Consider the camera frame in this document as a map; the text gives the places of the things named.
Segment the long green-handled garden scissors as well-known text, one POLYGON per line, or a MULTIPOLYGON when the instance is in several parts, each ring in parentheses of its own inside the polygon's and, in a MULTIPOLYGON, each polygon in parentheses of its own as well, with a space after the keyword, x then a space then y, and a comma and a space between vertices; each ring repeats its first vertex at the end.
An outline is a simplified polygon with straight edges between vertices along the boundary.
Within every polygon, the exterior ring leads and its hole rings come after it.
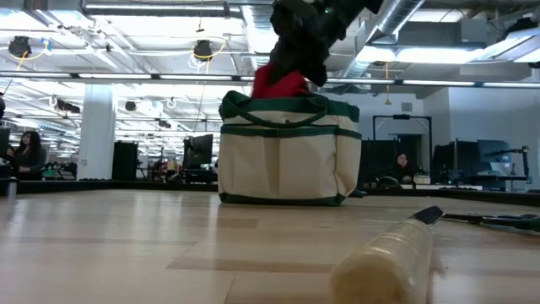
POLYGON ((444 214, 448 220, 461 220, 474 225, 497 225, 515 228, 523 231, 540 233, 540 215, 477 215, 477 214, 444 214))

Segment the person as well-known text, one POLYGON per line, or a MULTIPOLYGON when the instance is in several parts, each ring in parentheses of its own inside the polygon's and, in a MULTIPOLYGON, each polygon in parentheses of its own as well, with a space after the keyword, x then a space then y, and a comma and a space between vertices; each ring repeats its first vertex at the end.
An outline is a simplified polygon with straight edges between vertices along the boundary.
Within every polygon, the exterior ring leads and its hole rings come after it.
POLYGON ((401 153, 396 157, 395 169, 391 176, 400 184, 412 184, 416 173, 415 165, 408 160, 406 154, 401 153))
POLYGON ((15 176, 20 180, 40 181, 42 168, 46 163, 46 150, 41 145, 41 137, 36 131, 23 133, 19 146, 8 147, 7 154, 18 165, 15 176))

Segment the black monitor back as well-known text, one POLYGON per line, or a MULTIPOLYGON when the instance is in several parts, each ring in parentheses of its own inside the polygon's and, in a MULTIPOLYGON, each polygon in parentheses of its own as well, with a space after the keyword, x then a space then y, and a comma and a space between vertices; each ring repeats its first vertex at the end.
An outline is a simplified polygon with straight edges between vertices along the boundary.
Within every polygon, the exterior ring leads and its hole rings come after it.
POLYGON ((213 135, 188 136, 183 140, 185 169, 197 169, 201 165, 210 164, 213 157, 213 135))

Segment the black metal gantry frame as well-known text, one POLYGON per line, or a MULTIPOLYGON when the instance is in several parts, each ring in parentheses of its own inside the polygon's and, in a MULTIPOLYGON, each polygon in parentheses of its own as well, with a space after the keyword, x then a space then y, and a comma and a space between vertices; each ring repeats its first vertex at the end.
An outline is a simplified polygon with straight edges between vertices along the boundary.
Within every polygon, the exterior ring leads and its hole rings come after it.
POLYGON ((379 127, 376 126, 376 120, 378 118, 385 118, 385 119, 392 119, 392 120, 415 120, 416 122, 420 123, 420 119, 424 119, 428 125, 425 127, 429 132, 429 166, 432 166, 432 156, 433 156, 433 123, 432 123, 432 117, 428 116, 411 116, 408 114, 394 114, 394 115, 375 115, 372 117, 372 139, 376 141, 376 132, 379 127))

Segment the silver ventilation duct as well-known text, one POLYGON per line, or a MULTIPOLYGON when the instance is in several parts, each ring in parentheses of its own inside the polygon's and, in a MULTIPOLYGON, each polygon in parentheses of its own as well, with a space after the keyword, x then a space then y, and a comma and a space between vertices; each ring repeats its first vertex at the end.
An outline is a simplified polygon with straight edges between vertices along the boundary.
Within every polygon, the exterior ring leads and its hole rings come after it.
POLYGON ((274 48, 278 36, 273 30, 270 17, 271 6, 248 5, 241 8, 246 22, 246 39, 248 48, 254 55, 251 63, 255 70, 269 62, 270 52, 274 48))
POLYGON ((383 0, 377 14, 367 20, 359 19, 354 36, 354 54, 339 73, 339 78, 360 78, 373 62, 391 61, 400 29, 410 20, 425 0, 383 0))

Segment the narrow wooden-handled trowel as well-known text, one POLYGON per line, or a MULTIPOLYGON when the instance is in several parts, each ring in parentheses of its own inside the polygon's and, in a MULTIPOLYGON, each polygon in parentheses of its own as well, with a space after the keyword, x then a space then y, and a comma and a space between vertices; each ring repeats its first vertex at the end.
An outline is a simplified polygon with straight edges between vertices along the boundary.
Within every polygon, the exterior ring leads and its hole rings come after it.
POLYGON ((353 250, 330 277, 331 304, 426 304, 433 252, 431 206, 353 250))

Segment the black room divider panels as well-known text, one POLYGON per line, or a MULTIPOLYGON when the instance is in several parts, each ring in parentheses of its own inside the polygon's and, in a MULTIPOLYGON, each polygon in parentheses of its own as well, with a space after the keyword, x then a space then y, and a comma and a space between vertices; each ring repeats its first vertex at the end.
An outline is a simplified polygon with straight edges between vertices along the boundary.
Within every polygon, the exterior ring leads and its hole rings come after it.
POLYGON ((396 157, 404 153, 416 167, 416 173, 423 174, 420 137, 417 135, 397 135, 389 140, 365 140, 362 142, 358 186, 375 183, 384 176, 392 177, 396 157))

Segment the black cabinet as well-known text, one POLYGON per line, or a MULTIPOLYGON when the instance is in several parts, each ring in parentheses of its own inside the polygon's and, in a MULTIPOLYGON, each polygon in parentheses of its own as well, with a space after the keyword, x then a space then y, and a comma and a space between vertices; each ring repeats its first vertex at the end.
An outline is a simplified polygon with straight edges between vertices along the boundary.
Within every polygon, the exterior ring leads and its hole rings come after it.
POLYGON ((138 144, 115 142, 111 178, 115 181, 135 181, 137 167, 138 144))

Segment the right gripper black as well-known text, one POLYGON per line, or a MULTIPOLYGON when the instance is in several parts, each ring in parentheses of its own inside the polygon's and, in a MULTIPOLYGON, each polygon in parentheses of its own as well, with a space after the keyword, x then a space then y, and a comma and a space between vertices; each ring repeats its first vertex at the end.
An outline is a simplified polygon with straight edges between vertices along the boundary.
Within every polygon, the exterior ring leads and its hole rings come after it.
MULTIPOLYGON (((379 12, 382 0, 274 0, 270 23, 278 36, 271 51, 269 82, 294 71, 295 53, 303 46, 329 49, 346 36, 347 28, 368 9, 379 12)), ((327 81, 325 53, 305 55, 303 75, 317 86, 327 81)))

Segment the black metal table frame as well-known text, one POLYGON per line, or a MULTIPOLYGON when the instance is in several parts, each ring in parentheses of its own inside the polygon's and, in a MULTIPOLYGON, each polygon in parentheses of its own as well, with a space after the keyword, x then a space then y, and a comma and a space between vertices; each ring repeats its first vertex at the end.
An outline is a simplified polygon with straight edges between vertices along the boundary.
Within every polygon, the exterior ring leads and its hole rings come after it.
MULTIPOLYGON (((217 185, 209 184, 175 184, 157 182, 121 182, 121 181, 22 181, 19 182, 17 194, 81 192, 91 190, 156 190, 156 191, 191 191, 211 192, 218 191, 217 185)), ((395 196, 395 197, 434 197, 454 198, 490 202, 496 204, 522 205, 540 208, 540 193, 504 193, 487 192, 455 187, 441 189, 360 189, 366 196, 395 196)))

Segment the beige green-trimmed gardening bag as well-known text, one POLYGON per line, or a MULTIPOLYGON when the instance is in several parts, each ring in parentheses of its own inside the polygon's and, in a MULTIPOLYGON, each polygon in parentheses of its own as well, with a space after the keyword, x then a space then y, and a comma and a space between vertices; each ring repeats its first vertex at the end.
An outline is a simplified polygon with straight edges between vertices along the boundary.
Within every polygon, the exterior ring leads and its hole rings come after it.
POLYGON ((233 204, 338 206, 358 182, 359 108, 322 95, 222 99, 219 197, 233 204))

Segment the red gardening glove black cuff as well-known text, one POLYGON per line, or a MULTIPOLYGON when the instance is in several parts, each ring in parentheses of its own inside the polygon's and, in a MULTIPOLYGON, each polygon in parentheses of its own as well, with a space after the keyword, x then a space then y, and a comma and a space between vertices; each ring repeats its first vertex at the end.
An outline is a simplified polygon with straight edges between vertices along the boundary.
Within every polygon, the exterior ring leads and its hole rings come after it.
POLYGON ((310 95, 307 81, 299 71, 292 71, 271 80, 273 72, 278 71, 275 63, 268 63, 255 72, 251 97, 253 99, 274 99, 310 95))

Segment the white building column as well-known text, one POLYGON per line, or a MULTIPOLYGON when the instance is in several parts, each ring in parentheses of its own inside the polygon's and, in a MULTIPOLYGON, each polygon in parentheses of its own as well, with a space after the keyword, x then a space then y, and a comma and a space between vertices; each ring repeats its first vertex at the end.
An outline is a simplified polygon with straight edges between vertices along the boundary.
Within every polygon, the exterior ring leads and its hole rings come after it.
POLYGON ((115 97, 110 90, 86 92, 78 152, 79 180, 111 178, 116 106, 115 97))

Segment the long ceiling light strip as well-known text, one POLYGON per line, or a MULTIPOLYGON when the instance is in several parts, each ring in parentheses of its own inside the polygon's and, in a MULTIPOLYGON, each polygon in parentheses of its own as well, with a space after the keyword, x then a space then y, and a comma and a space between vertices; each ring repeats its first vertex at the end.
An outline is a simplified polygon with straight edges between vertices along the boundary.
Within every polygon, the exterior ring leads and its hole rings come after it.
MULTIPOLYGON (((251 83, 255 80, 250 75, 228 74, 159 74, 159 73, 61 73, 61 72, 26 72, 0 71, 0 78, 11 79, 55 79, 69 82, 106 81, 126 83, 156 82, 231 82, 251 83)), ((369 84, 388 86, 425 86, 425 87, 464 87, 483 89, 540 90, 540 82, 493 82, 493 81, 456 81, 456 80, 421 80, 421 79, 346 79, 329 78, 326 84, 369 84)))

